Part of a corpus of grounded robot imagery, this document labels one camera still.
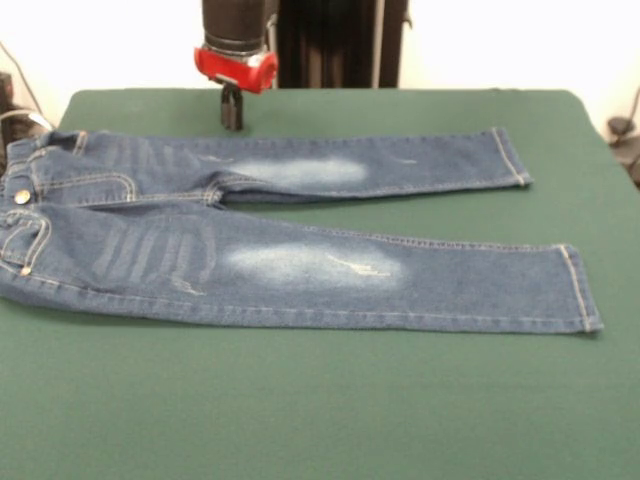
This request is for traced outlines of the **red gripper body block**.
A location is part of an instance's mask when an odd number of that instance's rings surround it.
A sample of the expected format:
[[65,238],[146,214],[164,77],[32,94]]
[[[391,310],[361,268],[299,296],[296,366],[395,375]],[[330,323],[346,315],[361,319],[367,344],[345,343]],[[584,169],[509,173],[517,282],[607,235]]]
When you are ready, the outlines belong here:
[[240,59],[207,48],[195,48],[194,62],[197,70],[209,80],[254,94],[269,89],[278,70],[277,55],[269,51]]

